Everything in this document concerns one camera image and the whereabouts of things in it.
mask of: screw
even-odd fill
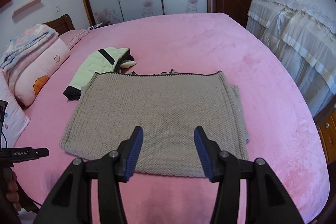
[[[74,165],[80,165],[80,164],[82,163],[82,159],[80,159],[80,158],[76,158],[76,159],[74,159],[74,160],[72,161],[72,163],[73,163]]]
[[[118,151],[116,151],[116,150],[112,150],[110,153],[109,153],[109,156],[111,157],[111,158],[115,158],[115,157],[117,157],[119,155],[119,153],[118,153]]]
[[[230,153],[227,152],[227,151],[221,151],[221,152],[219,153],[219,155],[220,155],[221,157],[223,157],[223,158],[227,158],[227,157],[230,155]]]
[[[262,158],[257,158],[256,163],[257,163],[258,165],[264,165],[266,162],[265,162],[265,160],[262,159]]]

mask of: floral blanket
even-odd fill
[[[0,69],[14,94],[20,73],[58,38],[58,33],[44,24],[36,24],[11,40],[0,58]]]

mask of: floral pillow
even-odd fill
[[[69,48],[59,38],[36,58],[18,77],[14,95],[25,106],[30,106],[49,78],[70,56]]]

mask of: pink bed sheet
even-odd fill
[[[16,147],[47,147],[50,151],[47,158],[15,166],[19,182],[31,198],[42,203],[74,158],[58,145],[78,103],[68,101],[63,91],[89,54],[112,46],[131,49],[138,63],[132,70],[138,74],[222,70],[241,92],[251,135],[247,144],[250,159],[266,159],[306,223],[320,213],[328,198],[329,178],[310,111],[272,52],[225,14],[150,17],[86,35],[26,111],[31,122]],[[96,183],[93,187],[93,222],[99,223]],[[138,173],[120,186],[129,224],[209,223],[217,187],[203,178]],[[242,188],[239,224],[245,221],[245,199]]]

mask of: orange flower print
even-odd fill
[[[45,83],[49,80],[49,76],[48,75],[44,75],[40,78],[38,78],[34,85],[33,85],[33,89],[35,92],[35,97],[38,95],[38,93],[40,92],[41,88],[43,88],[43,86],[45,85]]]
[[[59,62],[59,61],[61,61],[61,60],[60,60],[60,56],[59,56],[58,54],[56,54],[54,60],[56,61],[56,63]]]

